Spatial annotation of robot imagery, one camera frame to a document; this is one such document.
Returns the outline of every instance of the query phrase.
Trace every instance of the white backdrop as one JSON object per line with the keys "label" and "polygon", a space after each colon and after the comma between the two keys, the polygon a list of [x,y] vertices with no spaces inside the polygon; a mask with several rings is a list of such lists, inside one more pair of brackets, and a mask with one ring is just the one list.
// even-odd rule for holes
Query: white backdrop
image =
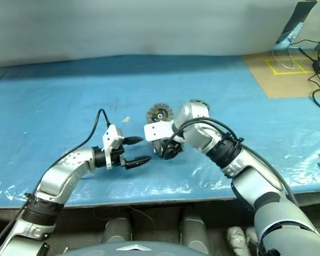
{"label": "white backdrop", "polygon": [[267,51],[298,0],[0,0],[0,66]]}

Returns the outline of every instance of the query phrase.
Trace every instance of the floor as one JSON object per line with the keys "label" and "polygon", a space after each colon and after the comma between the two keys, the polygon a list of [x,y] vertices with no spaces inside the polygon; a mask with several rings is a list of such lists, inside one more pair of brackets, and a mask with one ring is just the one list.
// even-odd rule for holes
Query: floor
{"label": "floor", "polygon": [[[57,231],[48,240],[49,255],[62,253],[66,247],[76,249],[98,244],[110,217],[126,212],[131,217],[134,240],[179,243],[179,220],[182,210],[192,206],[204,220],[214,256],[234,255],[226,241],[226,230],[231,226],[252,225],[253,213],[245,211],[238,201],[197,202],[194,204],[135,206],[149,215],[155,224],[138,211],[126,207],[98,207],[66,209],[62,212]],[[302,207],[304,213],[320,228],[320,204]],[[0,210],[0,228],[13,210]]]}

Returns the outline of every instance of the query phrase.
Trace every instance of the small machine part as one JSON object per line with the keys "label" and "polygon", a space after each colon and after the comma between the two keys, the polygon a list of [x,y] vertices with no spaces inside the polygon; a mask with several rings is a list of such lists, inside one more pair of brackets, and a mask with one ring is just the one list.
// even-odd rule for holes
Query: small machine part
{"label": "small machine part", "polygon": [[[164,103],[158,103],[153,105],[150,110],[147,112],[147,123],[158,123],[158,122],[170,122],[173,120],[174,114],[170,106]],[[165,138],[161,138],[158,140],[152,141],[153,151],[158,156],[161,156],[163,153],[163,147],[165,146],[167,140]],[[183,151],[182,143],[172,141],[168,148],[165,159],[174,158],[178,153]]]}

